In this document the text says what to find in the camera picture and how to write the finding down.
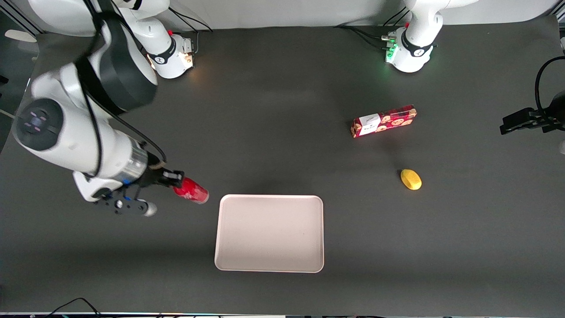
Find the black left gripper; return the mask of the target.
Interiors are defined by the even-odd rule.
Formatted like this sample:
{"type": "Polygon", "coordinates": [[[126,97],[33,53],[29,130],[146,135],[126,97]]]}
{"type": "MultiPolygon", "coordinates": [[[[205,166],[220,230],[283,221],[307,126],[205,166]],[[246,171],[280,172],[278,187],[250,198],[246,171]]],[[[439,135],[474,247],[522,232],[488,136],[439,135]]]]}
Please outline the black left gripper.
{"type": "Polygon", "coordinates": [[[565,131],[565,91],[557,93],[546,108],[542,108],[539,91],[535,91],[535,104],[537,111],[526,107],[504,117],[500,126],[501,135],[520,129],[531,129],[532,126],[534,129],[542,128],[543,133],[565,131]]]}

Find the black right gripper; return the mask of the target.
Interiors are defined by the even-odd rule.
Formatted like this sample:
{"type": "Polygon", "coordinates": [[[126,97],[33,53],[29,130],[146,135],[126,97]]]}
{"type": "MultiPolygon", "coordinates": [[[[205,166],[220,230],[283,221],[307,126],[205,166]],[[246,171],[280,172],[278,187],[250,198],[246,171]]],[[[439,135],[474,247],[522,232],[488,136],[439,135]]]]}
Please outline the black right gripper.
{"type": "Polygon", "coordinates": [[[156,155],[147,153],[147,167],[141,177],[132,183],[132,186],[145,188],[151,185],[159,185],[181,189],[184,175],[184,171],[181,170],[165,169],[164,163],[156,155]]]}

